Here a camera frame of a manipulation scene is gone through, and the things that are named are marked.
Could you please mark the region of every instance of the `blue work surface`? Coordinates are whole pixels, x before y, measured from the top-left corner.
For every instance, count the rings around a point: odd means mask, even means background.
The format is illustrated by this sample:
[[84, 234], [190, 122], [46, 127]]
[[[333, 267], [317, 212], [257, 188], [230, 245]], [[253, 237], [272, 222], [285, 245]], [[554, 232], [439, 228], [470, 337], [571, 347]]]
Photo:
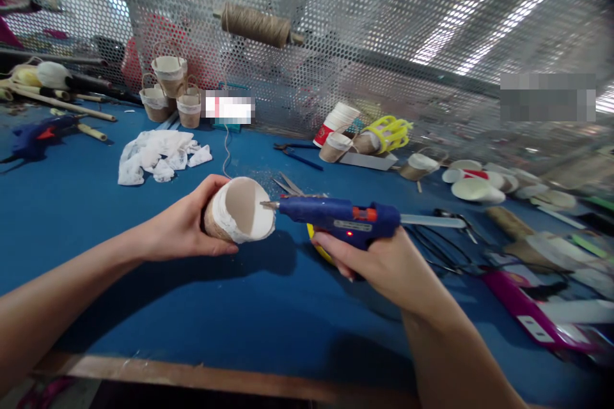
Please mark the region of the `blue work surface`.
[[[170, 183], [152, 177], [139, 187], [117, 185], [123, 147], [155, 128], [142, 109], [105, 107], [117, 123], [88, 118], [105, 132], [105, 145], [83, 134], [51, 146], [41, 162], [0, 174], [3, 247], [0, 294], [31, 280], [95, 244], [154, 216], [208, 174], [221, 174], [226, 132], [201, 127], [194, 138], [209, 144], [213, 161], [177, 171]], [[48, 116], [31, 109], [3, 117], [0, 156], [9, 154], [7, 125]], [[273, 143], [285, 139], [244, 130], [231, 133], [231, 176], [258, 180], [272, 198], [271, 180], [285, 173], [305, 193], [326, 193], [356, 205], [371, 201], [401, 212], [431, 215], [433, 208], [463, 213], [486, 237], [507, 243], [479, 205], [452, 196], [440, 174], [413, 182], [396, 173], [341, 164], [316, 171]], [[317, 150], [298, 154], [319, 162]], [[10, 166], [2, 165], [3, 170]], [[506, 204], [537, 230], [570, 230], [522, 203]], [[479, 259], [483, 248], [455, 230], [444, 233]], [[595, 376], [538, 347], [479, 279], [444, 279], [479, 329], [512, 385], [529, 403], [576, 405]], [[413, 389], [414, 375], [396, 307], [367, 283], [349, 281], [315, 252], [304, 225], [279, 215], [266, 240], [241, 245], [235, 257], [190, 258], [139, 267], [104, 293], [56, 345], [59, 350], [115, 357], [300, 376], [369, 386]]]

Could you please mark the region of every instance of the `burlap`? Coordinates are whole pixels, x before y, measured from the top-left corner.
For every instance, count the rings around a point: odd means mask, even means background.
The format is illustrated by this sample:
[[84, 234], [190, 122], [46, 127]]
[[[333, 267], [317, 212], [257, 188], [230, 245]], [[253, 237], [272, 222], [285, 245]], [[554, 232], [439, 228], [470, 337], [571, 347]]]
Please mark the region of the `burlap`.
[[205, 209], [203, 224], [205, 226], [205, 233], [209, 236], [219, 238], [220, 240], [224, 240], [229, 243], [233, 242], [232, 238], [230, 238], [230, 235], [226, 233], [220, 226], [218, 226], [215, 219], [213, 218], [213, 197], [211, 197], [211, 200], [209, 200], [209, 204]]

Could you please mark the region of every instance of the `red and white cup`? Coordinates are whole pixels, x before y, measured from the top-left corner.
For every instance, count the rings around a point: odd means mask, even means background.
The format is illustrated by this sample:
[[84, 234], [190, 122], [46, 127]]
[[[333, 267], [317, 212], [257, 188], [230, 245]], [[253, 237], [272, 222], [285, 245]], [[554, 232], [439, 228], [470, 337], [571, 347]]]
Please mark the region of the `red and white cup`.
[[333, 111], [324, 120], [322, 127], [315, 135], [313, 143], [318, 147], [322, 147], [326, 142], [326, 138], [331, 133], [337, 131], [342, 126], [347, 125], [349, 127], [359, 115], [360, 111], [358, 109], [350, 107], [343, 102], [338, 102]]
[[442, 175], [447, 183], [457, 183], [461, 179], [481, 178], [486, 179], [495, 189], [501, 190], [507, 183], [502, 174], [495, 171], [472, 171], [470, 169], [448, 169]]

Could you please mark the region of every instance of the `table edge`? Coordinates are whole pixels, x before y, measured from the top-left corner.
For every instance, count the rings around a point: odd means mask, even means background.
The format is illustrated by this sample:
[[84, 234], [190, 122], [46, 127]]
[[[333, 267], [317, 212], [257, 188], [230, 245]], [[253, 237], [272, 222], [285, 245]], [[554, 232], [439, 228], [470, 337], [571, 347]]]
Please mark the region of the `table edge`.
[[235, 371], [205, 367], [203, 364], [190, 366], [155, 360], [76, 355], [62, 351], [50, 351], [35, 366], [32, 373], [310, 399], [332, 405], [342, 405], [353, 401], [365, 404], [372, 401], [380, 407], [404, 409], [420, 407], [418, 398], [409, 390], [364, 387], [277, 374]]

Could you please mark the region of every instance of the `perforated metal mesh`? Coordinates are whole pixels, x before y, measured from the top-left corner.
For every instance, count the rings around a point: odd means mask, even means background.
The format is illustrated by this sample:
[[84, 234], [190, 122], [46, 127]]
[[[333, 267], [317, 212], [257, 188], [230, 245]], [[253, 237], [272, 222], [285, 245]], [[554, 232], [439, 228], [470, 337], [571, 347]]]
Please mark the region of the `perforated metal mesh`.
[[[612, 112], [609, 0], [59, 1], [61, 13], [6, 22], [26, 47], [47, 52], [96, 55], [105, 47], [94, 36], [120, 42], [126, 53], [114, 56], [107, 77], [133, 91], [151, 71], [154, 44], [172, 39], [202, 88], [220, 81], [251, 88], [262, 129], [309, 137], [335, 103], [349, 101], [365, 123], [389, 113], [415, 120], [414, 141], [484, 160], [498, 158], [493, 139], [536, 139], [541, 157], [551, 158], [559, 153], [543, 140], [573, 144], [611, 132], [602, 116], [580, 130], [501, 124], [498, 110], [501, 72], [583, 72], [596, 73], [599, 109]], [[212, 15], [225, 2], [290, 18], [304, 46], [278, 50], [225, 33]], [[71, 39], [49, 39], [44, 29]], [[536, 160], [519, 155], [523, 143], [507, 145], [509, 162]]]

